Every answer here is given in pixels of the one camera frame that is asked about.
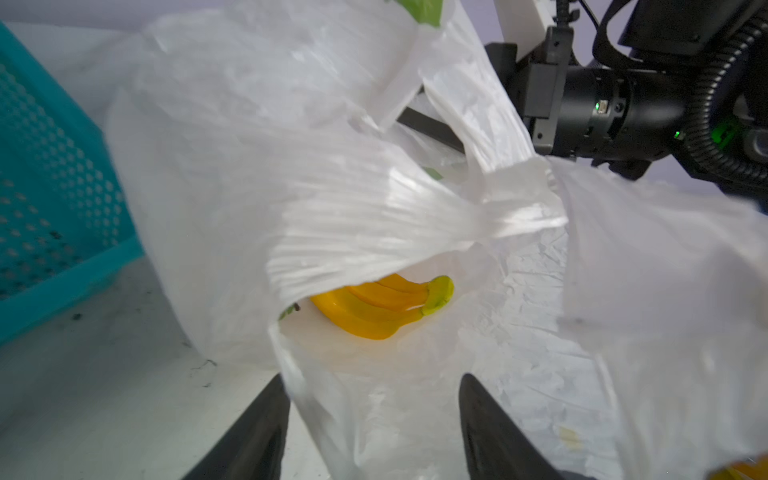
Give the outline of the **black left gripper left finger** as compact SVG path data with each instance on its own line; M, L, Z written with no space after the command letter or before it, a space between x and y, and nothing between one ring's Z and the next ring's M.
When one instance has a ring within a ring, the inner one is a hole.
M290 406L277 375L184 480L278 480Z

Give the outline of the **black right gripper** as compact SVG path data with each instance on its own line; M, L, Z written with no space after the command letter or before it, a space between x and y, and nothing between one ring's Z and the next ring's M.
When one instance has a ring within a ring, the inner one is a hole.
M524 57L515 43L485 50L541 155L587 158L627 180L672 154L688 95L687 79L665 73L577 65L574 31L550 26ZM445 123L410 107L397 122L459 152L464 145Z

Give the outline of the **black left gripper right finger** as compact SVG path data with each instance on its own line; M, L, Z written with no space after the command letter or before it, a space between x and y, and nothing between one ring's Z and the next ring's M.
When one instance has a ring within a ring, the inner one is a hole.
M588 479L554 468L475 376L462 377L458 399L470 479Z

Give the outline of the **white lemon print plastic bag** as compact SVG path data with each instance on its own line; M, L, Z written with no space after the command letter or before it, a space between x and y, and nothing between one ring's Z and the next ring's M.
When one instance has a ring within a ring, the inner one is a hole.
M563 470L765 453L766 217L538 155L464 9L414 9L241 1L138 35L106 138L192 344L279 368L335 479L465 477L465 372ZM384 340L310 300L392 274L454 294Z

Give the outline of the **yellow fake banana bunch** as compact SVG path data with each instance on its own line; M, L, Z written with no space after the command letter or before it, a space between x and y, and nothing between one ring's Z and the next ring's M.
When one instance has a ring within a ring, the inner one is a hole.
M454 283L448 276L416 283L398 274L341 287L310 298L332 323L357 337L384 340L406 325L448 305Z

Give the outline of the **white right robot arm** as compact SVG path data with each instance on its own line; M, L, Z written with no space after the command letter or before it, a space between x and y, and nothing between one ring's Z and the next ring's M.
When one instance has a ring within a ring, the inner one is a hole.
M673 157L767 205L763 1L499 1L485 54L536 152L630 181Z

